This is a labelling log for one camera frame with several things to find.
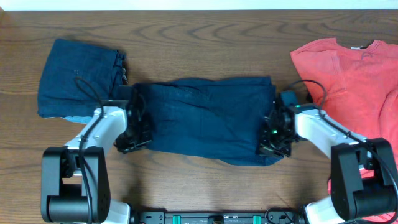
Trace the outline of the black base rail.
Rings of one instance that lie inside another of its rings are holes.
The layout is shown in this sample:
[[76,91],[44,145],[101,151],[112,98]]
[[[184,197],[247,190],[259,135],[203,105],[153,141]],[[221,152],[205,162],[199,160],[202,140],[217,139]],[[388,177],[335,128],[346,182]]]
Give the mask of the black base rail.
[[302,213],[272,208],[260,213],[187,213],[149,211],[135,214],[133,224],[306,224]]

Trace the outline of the red t-shirt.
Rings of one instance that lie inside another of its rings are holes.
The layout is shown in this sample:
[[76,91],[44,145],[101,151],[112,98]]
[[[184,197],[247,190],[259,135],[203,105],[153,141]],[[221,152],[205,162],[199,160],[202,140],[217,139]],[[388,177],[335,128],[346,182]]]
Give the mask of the red t-shirt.
[[314,103],[353,132],[388,140],[397,154],[396,44],[375,40],[349,49],[327,38],[290,57]]

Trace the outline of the navy blue shorts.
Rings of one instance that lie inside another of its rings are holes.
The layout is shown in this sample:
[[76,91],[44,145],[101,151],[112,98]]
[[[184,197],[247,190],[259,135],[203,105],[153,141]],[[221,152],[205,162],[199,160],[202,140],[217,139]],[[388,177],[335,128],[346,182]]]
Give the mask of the navy blue shorts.
[[39,82],[37,114],[88,123],[98,100],[113,100],[126,81],[124,60],[118,50],[57,39],[47,57]]
[[282,159],[257,151],[275,98],[270,77],[186,78],[135,87],[150,116],[150,150],[219,159],[236,166],[269,166]]

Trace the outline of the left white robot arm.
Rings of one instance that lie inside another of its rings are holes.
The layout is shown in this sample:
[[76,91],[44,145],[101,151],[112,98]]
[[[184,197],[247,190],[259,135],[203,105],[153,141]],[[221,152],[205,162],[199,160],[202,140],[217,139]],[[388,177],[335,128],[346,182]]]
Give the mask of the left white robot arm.
[[106,155],[137,151],[151,141],[146,102],[101,101],[82,131],[42,156],[41,205],[49,223],[139,223],[132,207],[113,200]]

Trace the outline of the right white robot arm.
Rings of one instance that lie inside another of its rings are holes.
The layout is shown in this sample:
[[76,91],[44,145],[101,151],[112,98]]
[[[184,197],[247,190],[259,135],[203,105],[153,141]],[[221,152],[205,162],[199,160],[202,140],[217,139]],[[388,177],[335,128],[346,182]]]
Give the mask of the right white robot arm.
[[314,104],[275,105],[260,133],[261,154],[291,154],[306,139],[331,161],[330,195],[304,208],[307,223],[369,223],[370,216],[392,213],[397,220],[397,169],[383,138],[351,132]]

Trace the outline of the folded navy blue shorts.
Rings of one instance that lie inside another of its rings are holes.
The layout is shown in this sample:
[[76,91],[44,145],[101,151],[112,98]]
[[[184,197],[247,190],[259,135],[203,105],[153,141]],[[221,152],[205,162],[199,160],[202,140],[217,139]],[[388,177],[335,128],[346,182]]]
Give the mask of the folded navy blue shorts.
[[113,100],[126,81],[124,60],[118,50],[57,39],[47,57],[39,82],[37,114],[88,123],[98,100]]

